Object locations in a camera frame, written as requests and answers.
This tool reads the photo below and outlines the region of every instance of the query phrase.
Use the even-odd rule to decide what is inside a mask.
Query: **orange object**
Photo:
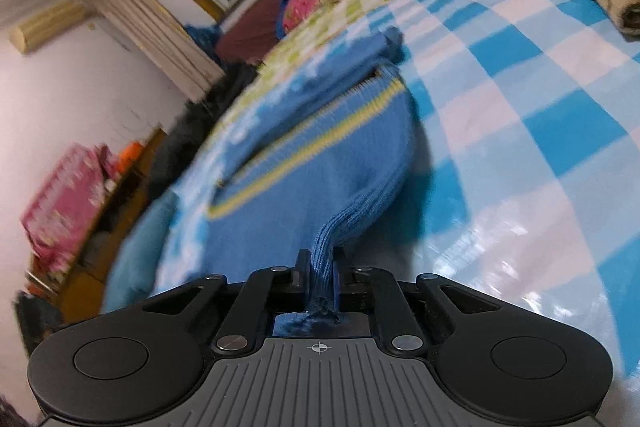
[[[140,142],[131,142],[120,152],[120,161],[118,162],[118,172],[124,174],[124,172],[133,165],[133,162],[138,159],[140,153],[142,153],[142,144]]]

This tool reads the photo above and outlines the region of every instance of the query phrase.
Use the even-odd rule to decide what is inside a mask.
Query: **black fabric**
[[[200,102],[186,104],[187,110],[154,156],[147,183],[149,202],[157,200],[191,164],[213,126],[255,76],[254,66],[230,64],[226,75]]]

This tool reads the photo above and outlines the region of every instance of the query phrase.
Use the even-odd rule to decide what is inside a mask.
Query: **bed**
[[[440,273],[587,331],[616,375],[599,418],[637,425],[640,42],[592,0],[342,0],[314,14],[266,57],[174,187],[156,290],[207,255],[211,181],[260,106],[390,26],[404,34],[417,153],[354,261],[401,280]]]

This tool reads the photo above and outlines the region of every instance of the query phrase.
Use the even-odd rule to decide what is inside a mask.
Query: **pink bag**
[[[53,279],[68,271],[104,203],[105,174],[117,177],[116,162],[106,145],[89,150],[73,144],[66,151],[20,219],[38,258],[38,271]]]

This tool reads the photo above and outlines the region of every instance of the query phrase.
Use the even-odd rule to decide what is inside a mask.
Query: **maroon surface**
[[[263,58],[273,48],[280,0],[257,0],[240,20],[223,35],[216,53],[226,62]]]

